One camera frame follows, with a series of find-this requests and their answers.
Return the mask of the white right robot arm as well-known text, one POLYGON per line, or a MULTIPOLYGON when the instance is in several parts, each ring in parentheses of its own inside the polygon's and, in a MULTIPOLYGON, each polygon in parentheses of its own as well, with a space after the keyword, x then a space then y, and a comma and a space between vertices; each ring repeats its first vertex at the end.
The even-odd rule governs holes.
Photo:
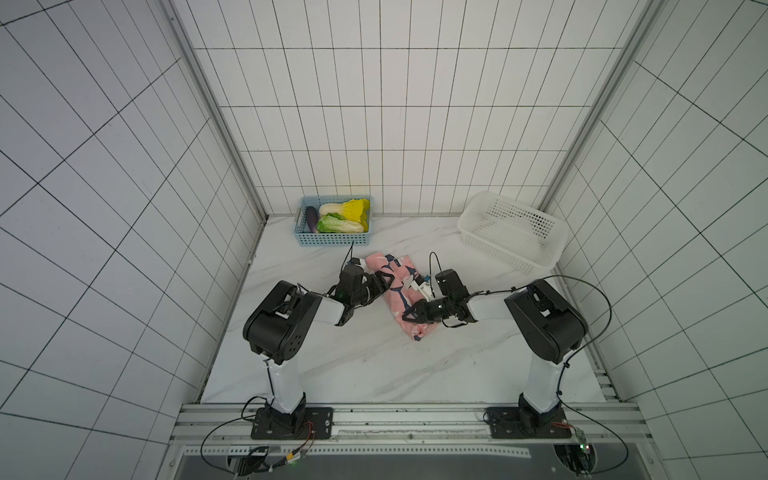
POLYGON ((570 358, 581 348, 588 326, 571 304, 545 279, 522 288, 469 293, 459 280, 439 282, 443 296, 420 300, 402 318, 433 324, 449 317, 464 323, 512 321, 532 359, 516 405, 488 407, 482 420, 494 439, 566 440, 575 428, 565 418, 561 382, 570 358))

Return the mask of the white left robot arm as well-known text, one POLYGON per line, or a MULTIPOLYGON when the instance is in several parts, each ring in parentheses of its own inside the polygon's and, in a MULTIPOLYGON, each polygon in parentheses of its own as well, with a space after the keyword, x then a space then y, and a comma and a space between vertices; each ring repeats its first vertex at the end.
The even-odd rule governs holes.
POLYGON ((271 396, 252 420, 253 440, 328 439, 331 407, 309 407, 295 360, 316 321, 342 327, 381 297, 392 274, 343 271, 328 293, 279 281, 248 317, 242 336, 266 365, 271 396))

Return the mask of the pink shark print shorts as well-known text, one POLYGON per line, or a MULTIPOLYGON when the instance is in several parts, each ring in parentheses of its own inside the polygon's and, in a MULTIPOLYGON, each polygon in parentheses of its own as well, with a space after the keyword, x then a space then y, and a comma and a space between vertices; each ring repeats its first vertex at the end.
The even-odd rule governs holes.
POLYGON ((404 319, 408 308, 420 300, 425 300, 416 281, 417 278, 423 279, 423 276, 409 256, 396 257, 393 254, 376 252, 367 256, 365 262, 373 273, 382 273, 386 279, 389 276, 393 277, 389 289, 384 294, 384 299, 395 321, 406 335, 414 341, 420 341, 436 329, 435 324, 417 324, 404 319))

